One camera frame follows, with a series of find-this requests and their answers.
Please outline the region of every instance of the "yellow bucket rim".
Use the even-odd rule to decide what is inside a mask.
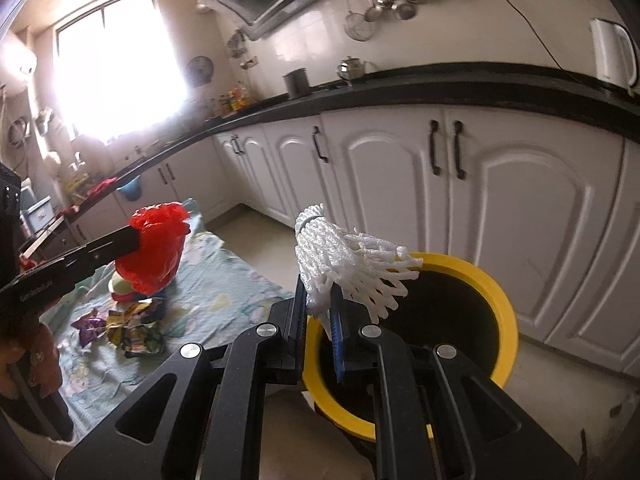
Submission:
[[[422,266],[418,270],[434,270],[462,280],[472,286],[489,304],[498,325],[498,356],[491,379],[503,388],[511,375],[518,353],[518,325],[511,303],[504,291],[486,272],[459,258],[435,253],[412,253],[411,256],[422,258]],[[345,410],[332,397],[322,379],[319,349],[323,332],[322,324],[318,320],[312,317],[307,319],[305,366],[302,371],[302,380],[306,389],[318,408],[336,426],[354,436],[375,442],[375,425]],[[427,425],[427,432],[432,438],[433,433],[429,425]]]

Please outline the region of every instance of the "red plastic bag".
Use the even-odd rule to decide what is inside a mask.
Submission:
[[[151,296],[165,288],[180,265],[189,217],[178,203],[139,209],[129,225],[140,231],[140,248],[116,260],[116,271],[133,289]]]

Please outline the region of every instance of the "blue bucket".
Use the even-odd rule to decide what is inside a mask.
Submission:
[[[135,202],[136,200],[140,200],[140,197],[142,196],[142,188],[140,187],[140,176],[137,176],[131,182],[128,182],[124,186],[119,187],[118,191],[128,202]]]

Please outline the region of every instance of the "yellow bucket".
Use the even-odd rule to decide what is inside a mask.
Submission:
[[[422,258],[420,277],[403,282],[409,295],[397,298],[398,310],[380,325],[416,346],[450,343],[504,387],[518,351],[516,318],[505,293],[487,273],[453,256],[412,256]],[[302,378],[316,406],[336,426],[375,441],[370,397],[364,389],[335,381],[329,340],[313,318],[306,326]]]

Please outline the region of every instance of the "bed sheet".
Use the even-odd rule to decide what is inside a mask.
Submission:
[[[191,234],[168,290],[169,308],[162,321],[164,354],[127,359],[105,336],[80,348],[78,330],[70,323],[92,308],[101,313],[115,309],[108,291],[113,263],[78,283],[47,313],[44,321],[60,350],[60,393],[79,438],[183,344],[198,342],[211,348],[233,341],[243,330],[264,322],[273,303],[292,296],[225,250],[224,242],[204,228],[195,201],[183,205],[190,213]]]

